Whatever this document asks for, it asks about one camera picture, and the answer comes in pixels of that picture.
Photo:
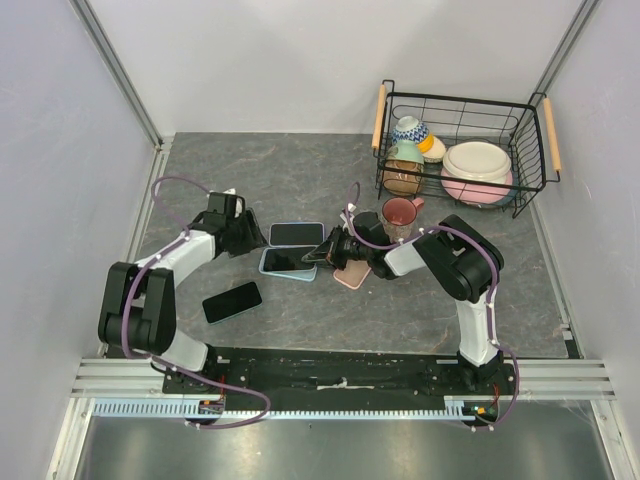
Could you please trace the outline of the white-edged black phone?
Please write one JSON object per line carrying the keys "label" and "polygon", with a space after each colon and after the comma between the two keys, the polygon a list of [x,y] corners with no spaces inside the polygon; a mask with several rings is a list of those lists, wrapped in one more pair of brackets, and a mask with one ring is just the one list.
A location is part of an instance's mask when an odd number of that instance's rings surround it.
{"label": "white-edged black phone", "polygon": [[314,263],[303,260],[313,250],[309,247],[268,248],[265,250],[261,269],[264,272],[298,272],[310,271]]}

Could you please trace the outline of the light blue phone case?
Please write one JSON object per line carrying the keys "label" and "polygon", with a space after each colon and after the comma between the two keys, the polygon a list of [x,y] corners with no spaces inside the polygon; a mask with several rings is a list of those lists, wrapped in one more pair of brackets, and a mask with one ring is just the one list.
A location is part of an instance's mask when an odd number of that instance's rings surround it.
{"label": "light blue phone case", "polygon": [[264,252],[262,253],[262,257],[261,257],[260,264],[259,264],[259,272],[261,274],[268,275],[268,276],[280,277],[280,278],[287,278],[287,279],[292,279],[292,280],[300,280],[300,281],[304,281],[304,282],[312,282],[315,279],[316,273],[317,273],[316,265],[315,265],[315,268],[313,270],[310,270],[310,271],[264,272],[261,269]]}

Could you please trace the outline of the pink phone case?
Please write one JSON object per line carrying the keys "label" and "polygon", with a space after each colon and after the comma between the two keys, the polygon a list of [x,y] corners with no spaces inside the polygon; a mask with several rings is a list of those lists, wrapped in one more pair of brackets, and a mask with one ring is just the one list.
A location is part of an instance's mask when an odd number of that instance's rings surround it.
{"label": "pink phone case", "polygon": [[348,260],[344,269],[335,269],[333,278],[341,285],[357,290],[361,287],[371,268],[363,260]]}

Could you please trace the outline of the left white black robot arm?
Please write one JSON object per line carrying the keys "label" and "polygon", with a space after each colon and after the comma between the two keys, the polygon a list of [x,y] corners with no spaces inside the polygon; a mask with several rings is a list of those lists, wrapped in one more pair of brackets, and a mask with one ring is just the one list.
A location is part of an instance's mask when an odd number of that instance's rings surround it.
{"label": "left white black robot arm", "polygon": [[99,317],[100,341],[134,358],[153,356],[183,369],[196,392],[211,392],[220,378],[215,349],[179,330],[176,287],[223,253],[233,258],[265,245],[252,209],[234,218],[202,212],[163,249],[134,263],[114,263]]}

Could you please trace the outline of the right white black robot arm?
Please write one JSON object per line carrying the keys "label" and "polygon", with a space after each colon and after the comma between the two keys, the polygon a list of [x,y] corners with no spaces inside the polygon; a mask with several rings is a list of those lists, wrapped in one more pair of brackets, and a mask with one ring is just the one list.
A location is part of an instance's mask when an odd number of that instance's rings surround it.
{"label": "right white black robot arm", "polygon": [[496,336],[494,298],[504,258],[500,251],[457,215],[449,215],[407,240],[393,243],[380,224],[372,229],[351,221],[303,256],[310,264],[344,271],[364,261],[378,277],[394,280],[421,268],[430,270],[455,300],[460,329],[458,381],[467,392],[483,392],[503,361]]}

